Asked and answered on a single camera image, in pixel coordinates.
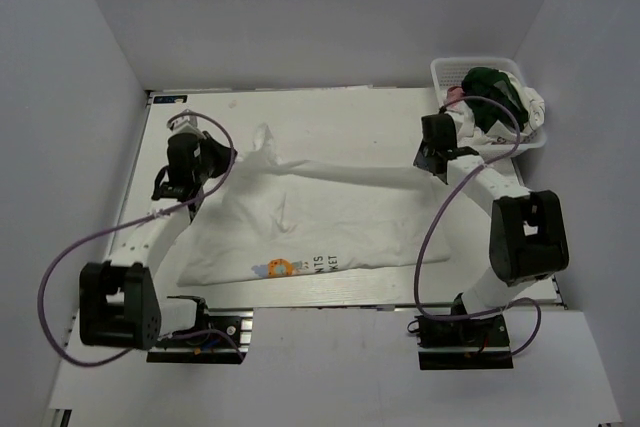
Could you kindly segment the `pink t shirt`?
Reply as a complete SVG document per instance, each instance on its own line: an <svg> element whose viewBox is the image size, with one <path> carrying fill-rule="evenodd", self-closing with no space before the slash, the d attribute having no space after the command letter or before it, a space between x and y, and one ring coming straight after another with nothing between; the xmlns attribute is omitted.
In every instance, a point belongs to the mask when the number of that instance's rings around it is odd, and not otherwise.
<svg viewBox="0 0 640 427"><path fill-rule="evenodd" d="M444 107L453 107L460 102L462 102L465 98L464 89L461 86L450 87L447 90L446 102L443 104Z"/></svg>

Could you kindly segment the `white printed t shirt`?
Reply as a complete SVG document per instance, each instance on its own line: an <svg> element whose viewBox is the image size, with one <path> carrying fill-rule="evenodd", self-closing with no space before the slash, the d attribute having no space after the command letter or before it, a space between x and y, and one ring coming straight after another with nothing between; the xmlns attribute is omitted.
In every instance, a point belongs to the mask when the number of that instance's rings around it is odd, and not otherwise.
<svg viewBox="0 0 640 427"><path fill-rule="evenodd" d="M507 72L507 74L510 80L515 83L523 105L529 114L529 120L523 132L519 131L517 121L512 114L499 103L483 97L465 96L464 100L459 104L440 110L454 120L459 144L463 146L513 144L516 141L517 135L521 136L522 142L526 142L544 125L545 102L543 98L536 90L524 86L512 73ZM485 134L475 125L473 112L467 106L465 100L483 100L501 108L511 118L514 124L513 129L509 129L498 122L496 126L492 127L489 132Z"/></svg>

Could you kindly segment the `dark green t shirt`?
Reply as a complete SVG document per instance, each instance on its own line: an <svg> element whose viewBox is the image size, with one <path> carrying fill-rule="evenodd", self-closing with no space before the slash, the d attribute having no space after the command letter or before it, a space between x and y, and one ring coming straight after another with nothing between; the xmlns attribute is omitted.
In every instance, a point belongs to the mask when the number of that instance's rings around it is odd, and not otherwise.
<svg viewBox="0 0 640 427"><path fill-rule="evenodd" d="M502 105L517 121L519 131L523 132L529 114L507 72L488 67L474 67L463 78L461 87L466 97L483 97ZM513 129L511 118L492 103L483 100L465 100L465 103L473 112L475 125L485 134L498 122Z"/></svg>

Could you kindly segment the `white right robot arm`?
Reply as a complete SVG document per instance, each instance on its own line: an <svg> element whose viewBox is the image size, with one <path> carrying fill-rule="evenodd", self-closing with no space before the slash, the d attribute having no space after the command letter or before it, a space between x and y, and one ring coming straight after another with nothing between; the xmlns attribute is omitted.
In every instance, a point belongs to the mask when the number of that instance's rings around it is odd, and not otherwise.
<svg viewBox="0 0 640 427"><path fill-rule="evenodd" d="M424 317L451 321L453 337L472 346L484 338L484 317L498 314L534 285L566 269L569 248L559 197L532 191L513 181L470 147L457 145L453 119L447 114L421 118L422 141L414 165L452 188L436 211L420 247L414 270L414 302ZM488 266L456 301L460 314L428 314L420 301L420 273L427 247L455 197L463 193L490 217Z"/></svg>

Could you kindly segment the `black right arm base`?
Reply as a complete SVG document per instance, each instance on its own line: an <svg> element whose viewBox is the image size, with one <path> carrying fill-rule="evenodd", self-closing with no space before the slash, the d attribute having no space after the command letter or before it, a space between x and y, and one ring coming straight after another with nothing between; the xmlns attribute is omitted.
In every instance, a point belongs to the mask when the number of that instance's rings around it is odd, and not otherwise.
<svg viewBox="0 0 640 427"><path fill-rule="evenodd" d="M505 370L513 368L503 315L457 322L417 316L407 325L417 339L423 371Z"/></svg>

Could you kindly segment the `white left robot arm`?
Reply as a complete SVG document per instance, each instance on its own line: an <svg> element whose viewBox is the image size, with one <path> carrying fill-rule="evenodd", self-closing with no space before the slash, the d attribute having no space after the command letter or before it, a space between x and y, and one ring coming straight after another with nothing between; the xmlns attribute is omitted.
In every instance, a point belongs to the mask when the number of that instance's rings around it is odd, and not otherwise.
<svg viewBox="0 0 640 427"><path fill-rule="evenodd" d="M149 213L129 226L129 235L104 261L88 263L79 277L79 335L83 344L148 351L178 334L199 346L211 321L195 298L160 297L154 275L171 246L192 224L212 191L223 184L237 155L198 126L202 116L184 111L169 119L167 162L153 183Z"/></svg>

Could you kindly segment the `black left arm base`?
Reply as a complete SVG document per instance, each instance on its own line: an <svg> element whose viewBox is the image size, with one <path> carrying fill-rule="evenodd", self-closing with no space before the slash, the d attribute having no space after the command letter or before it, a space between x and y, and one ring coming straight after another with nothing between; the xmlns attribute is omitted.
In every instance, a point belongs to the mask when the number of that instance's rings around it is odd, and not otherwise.
<svg viewBox="0 0 640 427"><path fill-rule="evenodd" d="M160 303L161 333L148 363L240 365L251 340L251 310L211 309L196 296L170 296Z"/></svg>

